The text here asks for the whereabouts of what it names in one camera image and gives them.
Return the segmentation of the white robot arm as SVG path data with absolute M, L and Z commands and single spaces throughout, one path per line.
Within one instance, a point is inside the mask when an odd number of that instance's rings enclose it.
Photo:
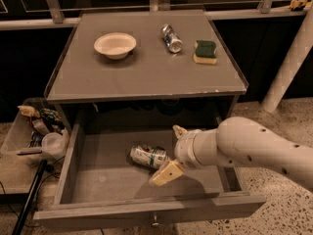
M 150 183 L 161 186 L 187 169 L 265 167 L 313 190 L 313 148 L 293 143 L 245 117 L 229 117 L 215 129 L 188 131 L 173 127 L 175 159 L 165 162 Z

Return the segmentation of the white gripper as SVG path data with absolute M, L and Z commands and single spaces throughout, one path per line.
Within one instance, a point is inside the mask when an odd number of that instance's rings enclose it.
M 176 160 L 166 161 L 153 174 L 149 180 L 152 186 L 162 186 L 177 179 L 184 174 L 185 168 L 200 169 L 209 165 L 225 164 L 225 156 L 217 146 L 215 129 L 188 131 L 177 124 L 172 129 L 177 138 L 174 149 Z

